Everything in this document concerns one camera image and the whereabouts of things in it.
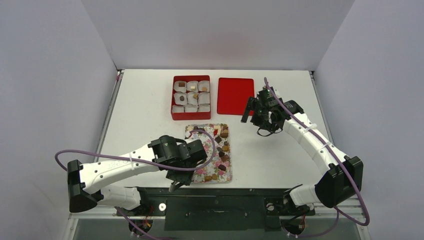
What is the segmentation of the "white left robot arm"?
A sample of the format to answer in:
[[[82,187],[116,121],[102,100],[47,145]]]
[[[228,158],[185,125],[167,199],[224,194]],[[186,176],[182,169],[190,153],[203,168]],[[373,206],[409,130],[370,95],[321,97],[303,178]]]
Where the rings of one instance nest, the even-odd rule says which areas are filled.
[[[81,213],[96,206],[111,206],[143,215],[150,200],[140,187],[117,186],[115,183],[144,173],[166,170],[172,180],[171,190],[191,184],[196,168],[211,162],[201,140],[163,135],[122,156],[107,155],[104,161],[67,164],[69,211]]]

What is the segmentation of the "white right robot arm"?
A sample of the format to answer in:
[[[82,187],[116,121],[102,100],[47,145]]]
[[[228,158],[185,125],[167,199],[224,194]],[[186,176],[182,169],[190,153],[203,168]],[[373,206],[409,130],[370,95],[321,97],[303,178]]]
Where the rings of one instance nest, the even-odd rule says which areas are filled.
[[[282,199],[283,209],[296,213],[303,205],[321,203],[333,208],[361,191],[363,162],[349,157],[335,147],[313,124],[294,100],[283,102],[276,93],[264,88],[249,97],[241,122],[249,120],[269,135],[281,131],[292,136],[317,166],[322,177],[315,184],[301,185],[289,190]]]

